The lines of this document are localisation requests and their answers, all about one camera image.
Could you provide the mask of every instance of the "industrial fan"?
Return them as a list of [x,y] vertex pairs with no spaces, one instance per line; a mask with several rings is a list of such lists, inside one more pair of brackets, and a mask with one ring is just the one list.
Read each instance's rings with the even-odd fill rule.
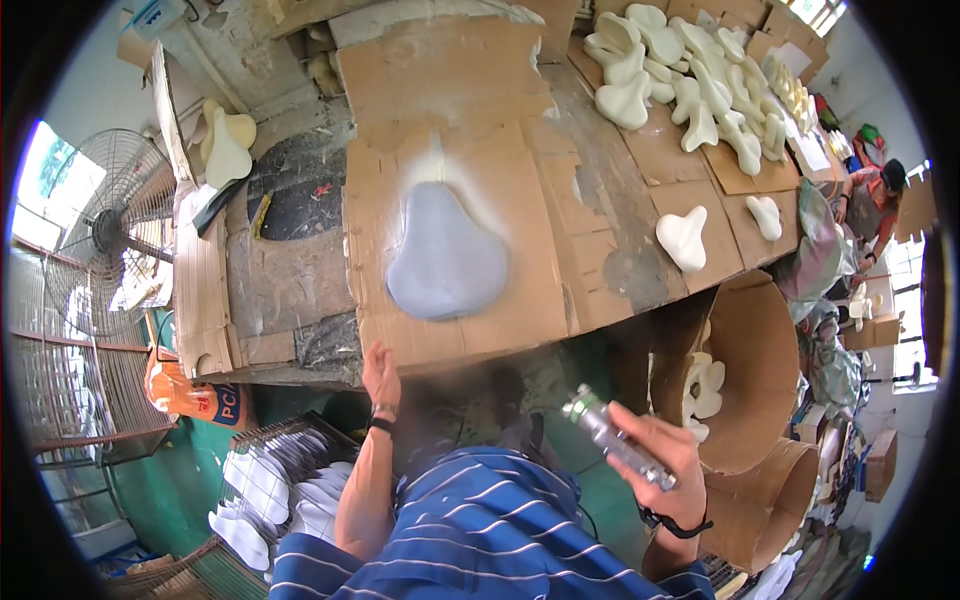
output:
[[76,216],[44,262],[47,299],[93,337],[136,325],[173,285],[173,200],[177,180],[154,143],[106,130],[64,162],[50,194]]

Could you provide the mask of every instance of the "blue striped shirt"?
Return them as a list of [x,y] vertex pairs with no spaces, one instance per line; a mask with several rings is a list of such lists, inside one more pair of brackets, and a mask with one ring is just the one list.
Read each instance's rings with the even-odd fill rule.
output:
[[400,481],[396,527],[372,561],[286,536],[270,598],[713,597],[699,561],[657,584],[626,566],[581,528],[579,497],[572,475],[513,450],[456,450]]

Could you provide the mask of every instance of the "plastic bag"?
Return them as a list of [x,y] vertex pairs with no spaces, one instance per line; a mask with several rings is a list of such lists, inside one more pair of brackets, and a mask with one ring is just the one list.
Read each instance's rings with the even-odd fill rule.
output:
[[240,383],[193,384],[180,370],[177,355],[154,347],[143,380],[147,398],[161,413],[208,420],[235,431],[256,428],[250,386]]

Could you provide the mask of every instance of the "wooden workbench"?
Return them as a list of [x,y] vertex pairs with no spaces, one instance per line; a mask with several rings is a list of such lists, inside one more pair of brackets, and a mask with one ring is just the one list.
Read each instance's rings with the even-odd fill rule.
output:
[[[569,61],[539,70],[559,109],[555,123],[582,161],[577,183],[583,202],[607,215],[620,249],[605,264],[610,287],[639,314],[719,283],[684,277],[654,242],[660,214],[652,192],[666,186],[648,185],[621,131],[596,111],[584,75]],[[349,112],[339,98],[294,113],[299,116],[285,113],[282,123],[259,126],[252,149],[258,163],[248,190],[227,208],[230,316],[250,364],[199,377],[204,381],[360,386],[361,345],[339,224]],[[702,184],[719,189],[712,172]],[[250,221],[263,194],[274,198],[261,230],[266,239],[257,241]],[[720,195],[723,201],[734,198]],[[796,192],[787,202],[792,214],[781,205],[783,241],[759,252],[747,252],[739,239],[732,242],[724,279],[796,249]]]

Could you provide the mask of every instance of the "pear-shaped foam cushion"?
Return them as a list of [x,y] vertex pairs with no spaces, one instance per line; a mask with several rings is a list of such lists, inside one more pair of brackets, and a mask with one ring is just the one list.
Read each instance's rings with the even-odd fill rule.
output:
[[507,283],[507,251],[478,227],[436,181],[418,183],[407,202],[406,233],[387,269],[387,290],[403,312],[439,320],[479,312]]

